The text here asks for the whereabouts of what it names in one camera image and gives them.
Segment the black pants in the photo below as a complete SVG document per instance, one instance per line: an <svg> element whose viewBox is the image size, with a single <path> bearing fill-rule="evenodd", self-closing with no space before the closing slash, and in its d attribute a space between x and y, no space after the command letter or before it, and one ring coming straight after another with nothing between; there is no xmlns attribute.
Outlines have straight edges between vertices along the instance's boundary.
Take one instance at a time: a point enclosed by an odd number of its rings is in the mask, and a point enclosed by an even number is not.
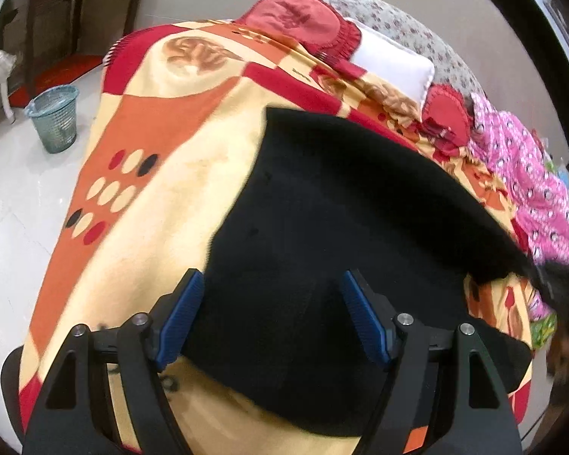
<svg viewBox="0 0 569 455"><path fill-rule="evenodd" d="M464 284L528 278L569 331L569 268L533 262L435 162L342 118L270 108L193 150L211 175L205 294L183 355L320 435L359 436L385 373L340 292L356 269L435 328L468 318Z"/></svg>

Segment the pink patterned quilt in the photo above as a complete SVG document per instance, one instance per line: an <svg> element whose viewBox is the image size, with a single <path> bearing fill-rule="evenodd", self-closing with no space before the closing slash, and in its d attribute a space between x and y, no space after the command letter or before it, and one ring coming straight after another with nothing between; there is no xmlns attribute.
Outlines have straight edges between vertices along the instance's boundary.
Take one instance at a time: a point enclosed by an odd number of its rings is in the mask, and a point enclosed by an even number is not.
<svg viewBox="0 0 569 455"><path fill-rule="evenodd" d="M547 170L538 142L516 115L481 94L472 94L472 101L468 149L504 182L531 256L569 265L569 190Z"/></svg>

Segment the red ruffled cushion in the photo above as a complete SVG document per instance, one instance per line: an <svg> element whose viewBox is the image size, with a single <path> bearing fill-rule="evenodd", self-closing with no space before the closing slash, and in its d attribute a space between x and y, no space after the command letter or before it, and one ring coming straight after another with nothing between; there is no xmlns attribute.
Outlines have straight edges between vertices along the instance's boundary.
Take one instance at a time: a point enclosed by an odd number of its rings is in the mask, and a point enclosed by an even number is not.
<svg viewBox="0 0 569 455"><path fill-rule="evenodd" d="M446 155L458 156L468 145L473 120L462 95L449 84L433 84L422 110L422 130Z"/></svg>
<svg viewBox="0 0 569 455"><path fill-rule="evenodd" d="M259 0L235 23L297 40L308 52L349 60L360 29L324 0Z"/></svg>

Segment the teal plastic waste basket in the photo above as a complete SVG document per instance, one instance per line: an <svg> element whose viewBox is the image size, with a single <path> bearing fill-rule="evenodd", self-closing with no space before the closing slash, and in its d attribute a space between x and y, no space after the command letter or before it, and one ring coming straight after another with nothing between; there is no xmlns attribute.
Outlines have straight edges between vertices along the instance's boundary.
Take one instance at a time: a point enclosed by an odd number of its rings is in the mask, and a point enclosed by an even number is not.
<svg viewBox="0 0 569 455"><path fill-rule="evenodd" d="M65 151L75 143L78 95L79 90L72 84L58 85L34 97L24 108L50 154Z"/></svg>

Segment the red orange yellow blanket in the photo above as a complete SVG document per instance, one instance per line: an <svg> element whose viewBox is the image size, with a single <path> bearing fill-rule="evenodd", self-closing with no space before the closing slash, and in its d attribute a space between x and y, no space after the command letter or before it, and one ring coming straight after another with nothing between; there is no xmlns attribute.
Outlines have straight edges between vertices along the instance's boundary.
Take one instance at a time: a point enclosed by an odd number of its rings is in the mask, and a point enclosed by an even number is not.
<svg viewBox="0 0 569 455"><path fill-rule="evenodd" d="M522 252L506 186L468 153L446 155L421 128L422 110L347 62L330 63L285 35L204 20L135 32L113 48L102 77L68 215L44 277L18 370L23 442L36 400L66 335L118 328L150 311L186 271L203 275L223 223L205 210L211 171L194 155L204 133L236 119L258 126L270 108L345 119L435 162L477 200ZM464 284L470 323L507 391L517 427L533 375L526 277ZM209 377L183 355L159 376L188 454L358 454L359 436L303 429ZM127 453L144 454L130 421L119 368L108 382Z"/></svg>

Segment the white pillow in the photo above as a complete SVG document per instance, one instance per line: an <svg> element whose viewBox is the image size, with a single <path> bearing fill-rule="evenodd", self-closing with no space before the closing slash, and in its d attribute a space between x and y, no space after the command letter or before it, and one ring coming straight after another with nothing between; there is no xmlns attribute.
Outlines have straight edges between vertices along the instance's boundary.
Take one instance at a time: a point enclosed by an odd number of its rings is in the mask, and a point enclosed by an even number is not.
<svg viewBox="0 0 569 455"><path fill-rule="evenodd" d="M419 110L422 110L435 78L435 65L425 56L413 52L358 20L348 21L355 24L361 32L361 41L351 56L351 64L383 79L415 101Z"/></svg>

